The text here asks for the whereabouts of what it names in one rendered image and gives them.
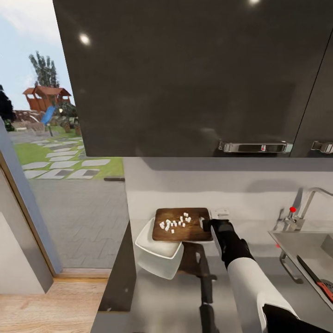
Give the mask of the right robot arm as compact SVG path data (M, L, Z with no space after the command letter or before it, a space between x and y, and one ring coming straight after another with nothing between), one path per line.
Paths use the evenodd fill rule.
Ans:
M225 263L243 333L329 333L301 321L277 291L240 239L228 219L228 209L211 209L211 220L202 219L203 231L211 232Z

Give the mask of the cutting board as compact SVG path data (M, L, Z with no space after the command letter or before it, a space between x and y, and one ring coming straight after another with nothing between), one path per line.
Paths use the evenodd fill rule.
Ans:
M188 221L187 219L190 220ZM200 218L211 220L207 208L157 209L152 232L155 241L213 241L211 232L204 232ZM167 224L170 220L171 224ZM163 223L164 228L161 228ZM176 225L175 225L176 224ZM167 229L168 227L168 229ZM172 233L174 229L174 233Z

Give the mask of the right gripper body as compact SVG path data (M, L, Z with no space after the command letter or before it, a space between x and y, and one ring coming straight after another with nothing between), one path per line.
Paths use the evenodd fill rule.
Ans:
M211 225L212 225L213 221L215 221L215 219L213 219L213 220L204 220L204 219L202 219L203 231L204 232L211 232Z

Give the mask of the parer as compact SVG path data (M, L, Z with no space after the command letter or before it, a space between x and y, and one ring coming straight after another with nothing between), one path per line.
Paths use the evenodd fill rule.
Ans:
M308 270L308 272L311 274L311 276L315 279L316 284L321 287L321 289L324 291L326 296L330 299L330 301L333 303L333 293L328 289L328 287L312 272L312 270L306 265L306 263L298 256L300 262L304 265L304 267Z

